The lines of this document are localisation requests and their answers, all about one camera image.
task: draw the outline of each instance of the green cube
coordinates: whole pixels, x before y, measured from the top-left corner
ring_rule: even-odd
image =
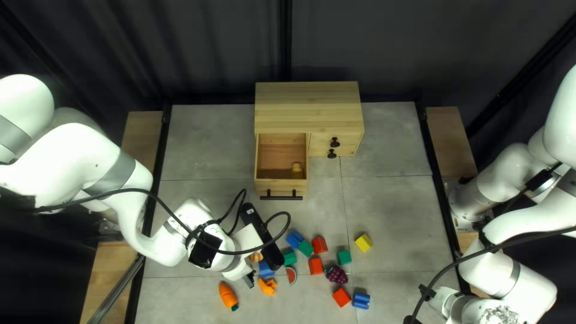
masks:
[[[310,243],[302,241],[298,246],[298,251],[302,252],[303,255],[309,257],[312,254],[312,252],[314,252],[314,248],[310,245]]]
[[[296,263],[296,253],[294,250],[284,253],[284,265],[289,266],[294,263]]]
[[[340,251],[336,255],[338,257],[338,264],[339,265],[347,265],[348,263],[352,263],[352,256],[350,256],[350,251]]]

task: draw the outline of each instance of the red block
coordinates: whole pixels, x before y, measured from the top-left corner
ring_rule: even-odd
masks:
[[[308,261],[308,266],[310,267],[310,274],[322,274],[324,269],[322,269],[322,260],[320,258],[313,258]]]
[[[342,308],[344,305],[349,303],[350,300],[352,300],[352,299],[350,299],[350,296],[344,290],[344,288],[338,289],[338,291],[332,295],[332,298],[334,298],[334,300],[336,300],[336,303],[338,304],[338,306],[340,306],[340,308]]]
[[[326,240],[320,236],[312,240],[312,247],[314,247],[314,253],[316,254],[328,252]]]

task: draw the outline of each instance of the open drawer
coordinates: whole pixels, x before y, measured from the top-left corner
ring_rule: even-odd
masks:
[[[254,182],[260,199],[302,200],[306,197],[307,136],[306,133],[256,134]]]

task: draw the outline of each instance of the orange toy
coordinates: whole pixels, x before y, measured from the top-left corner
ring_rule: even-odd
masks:
[[[313,258],[308,261],[308,267],[310,267],[310,274],[322,274],[324,269],[322,269],[322,260],[320,258]]]
[[[321,236],[312,240],[312,247],[314,247],[314,253],[316,254],[328,252],[326,240]]]
[[[265,293],[266,295],[269,295],[269,296],[276,295],[274,288],[276,288],[277,285],[276,285],[276,281],[274,281],[274,279],[272,279],[268,282],[264,282],[264,280],[262,280],[262,278],[258,278],[258,286],[260,286],[260,289],[262,289],[262,292]]]
[[[263,257],[259,252],[254,252],[250,255],[250,260],[252,262],[260,262],[262,261]]]
[[[344,288],[338,289],[338,291],[332,295],[332,298],[334,298],[334,300],[336,300],[336,303],[338,304],[338,306],[340,306],[340,308],[342,308],[344,305],[349,303],[350,300],[352,300],[352,299],[350,299],[350,296],[344,290]]]
[[[231,308],[232,311],[238,309],[238,299],[236,299],[236,295],[232,292],[232,289],[228,287],[224,282],[220,283],[220,287],[218,288],[220,291],[220,298],[224,302],[227,308]]]

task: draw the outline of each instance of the blue block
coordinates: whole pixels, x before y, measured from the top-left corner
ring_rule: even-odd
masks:
[[[269,277],[274,275],[274,271],[270,270],[266,261],[262,260],[258,264],[260,265],[260,277]]]
[[[352,306],[356,307],[356,308],[361,308],[363,310],[367,310],[368,308],[370,308],[370,306],[368,305],[368,303],[363,303],[363,302],[359,302],[356,300],[352,301]]]
[[[367,310],[370,307],[370,295],[365,293],[355,293],[352,298],[352,306]]]
[[[286,237],[286,241],[288,242],[288,244],[290,246],[292,246],[292,248],[298,248],[298,246],[300,245],[300,243],[304,240],[304,238],[302,237],[302,235],[300,235],[300,233],[296,232],[296,231],[292,231],[287,237]]]

